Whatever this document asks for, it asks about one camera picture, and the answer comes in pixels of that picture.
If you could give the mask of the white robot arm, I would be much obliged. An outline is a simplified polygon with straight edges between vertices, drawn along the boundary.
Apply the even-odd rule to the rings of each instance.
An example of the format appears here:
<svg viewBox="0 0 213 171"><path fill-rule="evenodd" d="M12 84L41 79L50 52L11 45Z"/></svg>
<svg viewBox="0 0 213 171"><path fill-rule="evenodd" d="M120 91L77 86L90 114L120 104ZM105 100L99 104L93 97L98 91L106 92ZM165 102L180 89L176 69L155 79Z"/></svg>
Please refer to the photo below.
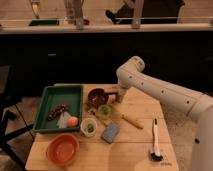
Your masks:
<svg viewBox="0 0 213 171"><path fill-rule="evenodd" d="M133 56L117 70L118 87L134 87L171 105L197 123L189 171L213 171L213 97L142 73L144 61Z"/></svg>

